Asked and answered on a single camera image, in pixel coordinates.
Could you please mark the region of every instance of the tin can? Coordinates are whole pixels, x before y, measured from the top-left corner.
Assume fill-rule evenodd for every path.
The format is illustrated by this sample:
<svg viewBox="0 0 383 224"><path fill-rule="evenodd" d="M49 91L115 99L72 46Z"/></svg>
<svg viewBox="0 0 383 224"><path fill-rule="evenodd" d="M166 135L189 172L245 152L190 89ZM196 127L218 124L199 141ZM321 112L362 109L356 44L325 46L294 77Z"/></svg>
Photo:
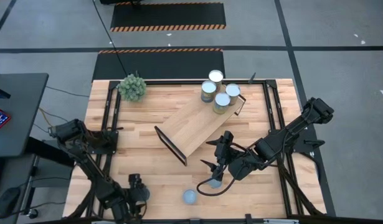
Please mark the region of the tin can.
<svg viewBox="0 0 383 224"><path fill-rule="evenodd" d="M227 93L218 93L215 97L214 111L224 114L229 108L230 96Z"/></svg>
<svg viewBox="0 0 383 224"><path fill-rule="evenodd" d="M226 93L230 96L230 106L237 102L240 95L240 87L237 84L228 84L226 87Z"/></svg>
<svg viewBox="0 0 383 224"><path fill-rule="evenodd" d="M222 87L223 73L219 70L212 70L209 72L209 80L216 83L216 93Z"/></svg>
<svg viewBox="0 0 383 224"><path fill-rule="evenodd" d="M216 84L212 81L206 80L202 83L201 87L201 100L205 103L210 103L215 98Z"/></svg>

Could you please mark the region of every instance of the black rubber mat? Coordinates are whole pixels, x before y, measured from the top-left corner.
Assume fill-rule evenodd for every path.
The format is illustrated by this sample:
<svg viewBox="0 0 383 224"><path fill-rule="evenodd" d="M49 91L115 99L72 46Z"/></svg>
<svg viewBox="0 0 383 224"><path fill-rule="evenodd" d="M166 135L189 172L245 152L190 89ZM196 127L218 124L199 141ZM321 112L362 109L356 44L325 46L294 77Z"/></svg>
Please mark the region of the black rubber mat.
<svg viewBox="0 0 383 224"><path fill-rule="evenodd" d="M207 78L212 70L225 75L221 49L132 49L118 50L128 73L136 70L145 79ZM94 80L123 79L125 74L114 50L99 52Z"/></svg>
<svg viewBox="0 0 383 224"><path fill-rule="evenodd" d="M224 6L219 2L147 3L140 10L130 2L115 6L112 32L160 30L211 30L226 27Z"/></svg>

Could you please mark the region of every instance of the wooden table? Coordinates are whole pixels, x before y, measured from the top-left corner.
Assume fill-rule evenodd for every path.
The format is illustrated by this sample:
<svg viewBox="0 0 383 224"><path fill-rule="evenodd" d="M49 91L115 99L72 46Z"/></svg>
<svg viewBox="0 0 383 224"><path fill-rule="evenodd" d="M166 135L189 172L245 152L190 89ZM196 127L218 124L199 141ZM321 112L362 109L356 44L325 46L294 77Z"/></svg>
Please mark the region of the wooden table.
<svg viewBox="0 0 383 224"><path fill-rule="evenodd" d="M93 82L85 118L88 129L101 128L108 84L109 80ZM295 87L291 79L279 79L277 85L285 123L288 124L300 115ZM270 125L262 86L241 85L240 88L241 94L247 99L240 115L228 119L208 140L217 139L225 130L229 130L234 135L234 142L249 146L267 135ZM141 174L151 192L144 219L245 218L246 213L252 214L252 218L286 217L278 171L274 167L252 172L243 180L236 181L219 197L198 195L196 204L183 203L182 194L185 190L195 190L199 182L210 177L209 168L200 159L215 162L215 147L201 145L190 155L188 166L185 167L159 140L154 126L168 119L189 101L191 95L200 90L200 85L148 85L147 95L142 103L122 101L118 127L124 127L124 130L120 131L118 151L112 160L112 178L123 187L128 187L128 174ZM274 115L276 127L279 128L276 111ZM325 212L314 163L299 154L294 154L293 159L301 189L317 209ZM204 186L202 190L218 192L231 180L231 175L226 171L221 189L212 190ZM89 187L90 181L76 167L72 174L64 216L75 210ZM296 213L295 199L290 187L288 191L293 213ZM111 211L106 211L104 216L112 218Z"/></svg>

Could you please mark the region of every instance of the gray floor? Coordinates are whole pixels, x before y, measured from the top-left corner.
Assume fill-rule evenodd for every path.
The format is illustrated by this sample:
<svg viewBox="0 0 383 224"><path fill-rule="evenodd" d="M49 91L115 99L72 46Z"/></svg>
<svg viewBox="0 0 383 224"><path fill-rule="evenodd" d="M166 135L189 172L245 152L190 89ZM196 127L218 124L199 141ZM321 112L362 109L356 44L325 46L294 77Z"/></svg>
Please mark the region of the gray floor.
<svg viewBox="0 0 383 224"><path fill-rule="evenodd" d="M0 18L9 2L0 0ZM110 34L118 47L285 45L274 0L222 2L225 30ZM280 2L294 46L383 45L383 0ZM109 26L113 6L97 5ZM111 47L91 0L17 0L0 30L0 49L84 47ZM383 219L383 52L295 55L307 97L322 97L335 109L334 120L316 131L326 141L321 152L337 215ZM76 52L0 54L0 73L47 72L48 86L88 95L96 58L97 53ZM228 78L249 78L254 72L257 78L294 78L285 51L226 50L224 61ZM41 107L65 119L84 119L87 101L47 89ZM40 114L35 123L47 129ZM31 135L50 139L37 128ZM34 204L64 201L66 190L42 189ZM62 209L45 207L38 220L56 220ZM22 217L18 223L27 222Z"/></svg>

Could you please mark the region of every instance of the succulent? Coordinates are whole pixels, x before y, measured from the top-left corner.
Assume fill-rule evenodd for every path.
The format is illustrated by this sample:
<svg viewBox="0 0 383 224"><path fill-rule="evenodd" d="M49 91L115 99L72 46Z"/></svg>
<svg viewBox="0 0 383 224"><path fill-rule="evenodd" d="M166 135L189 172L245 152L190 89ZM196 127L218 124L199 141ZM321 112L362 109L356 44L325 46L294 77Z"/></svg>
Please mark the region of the succulent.
<svg viewBox="0 0 383 224"><path fill-rule="evenodd" d="M146 94L147 84L138 76L137 72L136 76L133 74L128 75L118 85L118 91L121 93L122 99L132 102L140 102Z"/></svg>

